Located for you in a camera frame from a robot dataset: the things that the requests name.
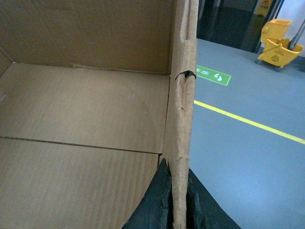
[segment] glowing floor sign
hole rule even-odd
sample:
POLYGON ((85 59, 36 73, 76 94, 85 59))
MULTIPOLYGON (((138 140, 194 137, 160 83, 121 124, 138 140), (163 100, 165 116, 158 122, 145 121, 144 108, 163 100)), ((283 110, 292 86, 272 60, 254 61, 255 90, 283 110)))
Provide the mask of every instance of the glowing floor sign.
POLYGON ((224 74, 199 65, 197 65, 197 76, 204 78, 206 80, 213 81, 215 83, 220 83, 224 86, 227 86, 231 79, 231 76, 228 74, 224 74))

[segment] floor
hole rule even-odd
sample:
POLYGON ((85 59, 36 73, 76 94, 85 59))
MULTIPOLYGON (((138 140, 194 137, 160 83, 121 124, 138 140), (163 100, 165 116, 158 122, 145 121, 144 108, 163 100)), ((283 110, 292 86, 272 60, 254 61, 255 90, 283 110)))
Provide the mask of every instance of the floor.
POLYGON ((195 100, 286 137, 194 105, 190 168, 241 228, 303 229, 305 73, 293 64, 278 73, 257 56, 198 39, 198 65, 231 80, 197 77, 195 100))

